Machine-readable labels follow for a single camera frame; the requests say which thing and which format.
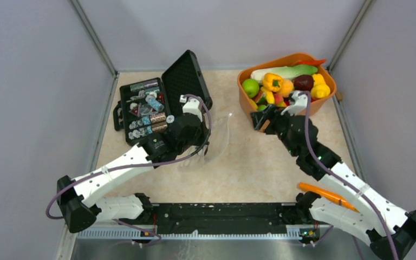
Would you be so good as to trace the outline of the clear dotted zip bag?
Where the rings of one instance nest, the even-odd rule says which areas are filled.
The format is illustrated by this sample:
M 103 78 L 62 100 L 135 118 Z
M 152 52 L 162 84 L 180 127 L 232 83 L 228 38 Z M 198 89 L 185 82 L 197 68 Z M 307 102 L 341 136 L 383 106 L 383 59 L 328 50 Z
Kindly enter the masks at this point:
M 222 114 L 213 113 L 211 115 L 212 127 L 209 144 L 205 145 L 204 148 L 193 157 L 180 162 L 178 164 L 178 169 L 182 171 L 195 171 L 220 158 L 229 144 L 229 123 L 232 116 L 233 112 Z

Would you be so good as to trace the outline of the orange mango toy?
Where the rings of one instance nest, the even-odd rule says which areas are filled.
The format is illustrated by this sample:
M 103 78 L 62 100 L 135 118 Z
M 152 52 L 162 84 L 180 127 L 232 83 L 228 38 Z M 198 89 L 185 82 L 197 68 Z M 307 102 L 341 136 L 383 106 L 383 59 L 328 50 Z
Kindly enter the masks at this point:
M 261 133 L 264 133 L 265 131 L 266 131 L 266 129 L 267 129 L 267 127 L 270 125 L 270 120 L 266 120 L 263 124 L 262 124 L 262 126 L 260 127 L 260 129 L 259 129 L 259 131 L 261 132 Z

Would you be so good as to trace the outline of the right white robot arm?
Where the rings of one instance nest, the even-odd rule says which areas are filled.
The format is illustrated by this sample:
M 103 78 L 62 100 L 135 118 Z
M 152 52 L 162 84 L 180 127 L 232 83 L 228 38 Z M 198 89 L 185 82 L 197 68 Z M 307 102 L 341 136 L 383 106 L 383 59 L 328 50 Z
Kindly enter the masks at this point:
M 416 210 L 406 211 L 384 198 L 320 143 L 319 130 L 309 117 L 310 107 L 308 92 L 293 91 L 289 106 L 268 105 L 250 114 L 255 130 L 277 136 L 301 171 L 350 204 L 346 208 L 306 192 L 303 204 L 296 208 L 297 219 L 340 229 L 368 245 L 379 259 L 404 259 L 416 243 Z

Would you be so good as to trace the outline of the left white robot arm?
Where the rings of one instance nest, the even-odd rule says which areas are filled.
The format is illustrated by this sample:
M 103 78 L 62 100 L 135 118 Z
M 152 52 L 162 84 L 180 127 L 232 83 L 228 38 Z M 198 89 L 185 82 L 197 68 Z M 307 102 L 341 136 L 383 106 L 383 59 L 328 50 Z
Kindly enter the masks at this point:
M 209 144 L 212 119 L 203 99 L 181 96 L 182 115 L 169 126 L 151 133 L 115 160 L 76 178 L 65 175 L 56 184 L 56 194 L 45 213 L 50 219 L 53 204 L 60 209 L 70 233 L 79 233 L 96 222 L 134 219 L 145 224 L 152 217 L 147 196 L 136 193 L 126 197 L 106 198 L 105 195 L 130 179 L 158 168 L 187 160 Z

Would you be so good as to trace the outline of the yellow bell pepper toy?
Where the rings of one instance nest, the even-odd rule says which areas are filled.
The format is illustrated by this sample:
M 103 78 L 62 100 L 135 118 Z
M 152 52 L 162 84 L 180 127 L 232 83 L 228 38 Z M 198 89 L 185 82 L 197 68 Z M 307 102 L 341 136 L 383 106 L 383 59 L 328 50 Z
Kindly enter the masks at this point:
M 284 84 L 284 79 L 277 74 L 266 73 L 263 77 L 262 85 L 271 92 L 278 92 Z

